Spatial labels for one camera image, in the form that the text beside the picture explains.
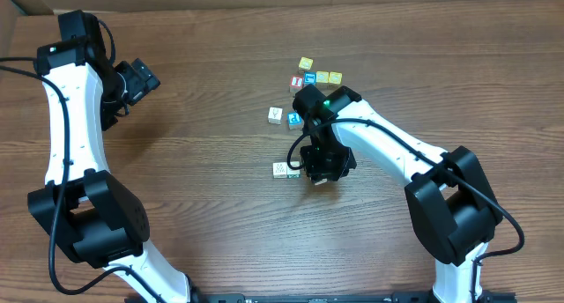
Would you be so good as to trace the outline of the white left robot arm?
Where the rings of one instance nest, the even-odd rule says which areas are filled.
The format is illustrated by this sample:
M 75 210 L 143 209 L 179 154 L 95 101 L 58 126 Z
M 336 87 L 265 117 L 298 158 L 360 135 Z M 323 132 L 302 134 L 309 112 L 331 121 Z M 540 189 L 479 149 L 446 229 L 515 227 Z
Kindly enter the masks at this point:
M 160 81 L 140 60 L 115 62 L 107 26 L 83 11 L 59 16 L 61 41 L 37 50 L 34 68 L 48 97 L 50 154 L 45 186 L 28 210 L 74 263 L 115 274 L 144 302 L 192 302 L 189 278 L 150 240 L 141 201 L 109 171 L 103 131 Z

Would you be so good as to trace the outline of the green letter wooden block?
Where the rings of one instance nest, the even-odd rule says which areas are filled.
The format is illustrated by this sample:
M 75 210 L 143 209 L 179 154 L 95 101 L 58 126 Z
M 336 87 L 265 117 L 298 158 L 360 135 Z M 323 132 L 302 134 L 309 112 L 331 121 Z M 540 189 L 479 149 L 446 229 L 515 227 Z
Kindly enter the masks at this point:
M 283 179 L 287 177 L 287 163 L 275 162 L 272 164 L 272 176 L 274 179 Z

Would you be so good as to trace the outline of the yellow mushroom wooden block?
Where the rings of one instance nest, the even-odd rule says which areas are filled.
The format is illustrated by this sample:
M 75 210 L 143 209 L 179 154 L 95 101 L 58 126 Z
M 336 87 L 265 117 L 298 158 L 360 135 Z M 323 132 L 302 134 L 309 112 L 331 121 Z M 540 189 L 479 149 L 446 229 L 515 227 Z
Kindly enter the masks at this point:
M 318 186 L 318 185 L 322 185 L 322 184 L 326 183 L 327 181 L 328 181 L 328 179 L 321 179 L 321 180 L 315 181 L 313 183 L 314 183 L 314 185 Z

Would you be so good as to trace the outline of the green Z wooden block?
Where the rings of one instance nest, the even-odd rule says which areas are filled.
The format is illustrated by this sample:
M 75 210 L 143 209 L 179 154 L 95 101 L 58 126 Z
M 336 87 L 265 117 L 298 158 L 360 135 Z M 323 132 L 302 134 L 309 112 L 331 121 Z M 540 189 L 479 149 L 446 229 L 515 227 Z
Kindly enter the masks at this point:
M 300 178 L 301 170 L 298 169 L 298 166 L 300 165 L 300 161 L 291 161 L 290 166 L 287 168 L 286 176 L 288 178 Z

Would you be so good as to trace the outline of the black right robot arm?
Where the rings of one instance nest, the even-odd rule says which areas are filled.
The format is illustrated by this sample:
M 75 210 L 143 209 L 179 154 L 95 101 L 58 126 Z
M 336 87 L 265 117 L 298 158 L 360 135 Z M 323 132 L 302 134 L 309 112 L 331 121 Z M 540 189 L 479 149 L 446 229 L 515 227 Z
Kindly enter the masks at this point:
M 346 177 L 361 152 L 403 186 L 413 231 L 435 259 L 430 301 L 492 301 L 477 260 L 502 214 L 472 151 L 446 151 L 410 136 L 346 86 L 324 95 L 307 85 L 293 109 L 311 141 L 300 148 L 300 168 L 314 184 Z

